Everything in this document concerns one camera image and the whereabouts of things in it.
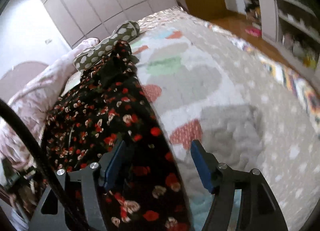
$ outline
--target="green polka dot fabric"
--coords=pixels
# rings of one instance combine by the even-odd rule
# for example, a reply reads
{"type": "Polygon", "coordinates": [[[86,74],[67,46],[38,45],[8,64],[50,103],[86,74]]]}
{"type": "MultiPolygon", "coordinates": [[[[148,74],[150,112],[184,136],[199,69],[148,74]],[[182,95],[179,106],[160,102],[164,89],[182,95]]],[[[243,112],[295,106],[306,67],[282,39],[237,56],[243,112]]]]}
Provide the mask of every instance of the green polka dot fabric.
{"type": "Polygon", "coordinates": [[[82,53],[75,57],[73,64],[77,70],[84,71],[90,69],[97,62],[102,59],[102,55],[109,54],[112,47],[116,45],[119,40],[127,42],[132,41],[139,35],[140,27],[135,21],[127,21],[118,26],[111,36],[102,40],[98,45],[85,49],[82,53]]]}

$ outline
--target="silver bolt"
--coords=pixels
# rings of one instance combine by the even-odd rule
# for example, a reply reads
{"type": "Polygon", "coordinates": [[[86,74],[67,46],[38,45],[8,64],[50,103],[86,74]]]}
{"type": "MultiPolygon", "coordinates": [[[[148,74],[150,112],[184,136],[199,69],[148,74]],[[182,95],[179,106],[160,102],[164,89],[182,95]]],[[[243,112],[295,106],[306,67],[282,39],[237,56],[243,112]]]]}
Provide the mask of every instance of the silver bolt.
{"type": "Polygon", "coordinates": [[[228,165],[226,165],[225,163],[219,163],[218,164],[218,167],[220,168],[220,169],[222,169],[222,170],[225,170],[226,168],[228,168],[228,165]]]}
{"type": "Polygon", "coordinates": [[[259,175],[259,174],[260,174],[260,171],[259,171],[258,169],[253,169],[253,170],[252,170],[252,173],[253,173],[254,175],[259,175]]]}
{"type": "Polygon", "coordinates": [[[66,171],[64,169],[60,169],[57,171],[57,174],[60,176],[60,175],[63,175],[66,171]]]}
{"type": "Polygon", "coordinates": [[[97,162],[93,162],[93,163],[90,164],[90,168],[91,169],[95,169],[95,168],[98,168],[98,167],[99,167],[99,163],[97,163],[97,162]]]}

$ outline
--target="floral dress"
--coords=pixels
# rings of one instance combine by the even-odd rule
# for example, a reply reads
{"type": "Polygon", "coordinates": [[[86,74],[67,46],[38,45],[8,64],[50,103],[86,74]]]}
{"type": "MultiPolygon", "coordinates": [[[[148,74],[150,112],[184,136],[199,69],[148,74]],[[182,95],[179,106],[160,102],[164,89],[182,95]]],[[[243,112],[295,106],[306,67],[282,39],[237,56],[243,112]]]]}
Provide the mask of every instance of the floral dress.
{"type": "MultiPolygon", "coordinates": [[[[189,230],[181,179],[136,77],[131,49],[118,41],[48,113],[43,149],[68,172],[99,161],[121,138],[134,147],[116,185],[101,195],[108,230],[189,230]]],[[[81,199],[75,190],[76,199],[81,199]]]]}

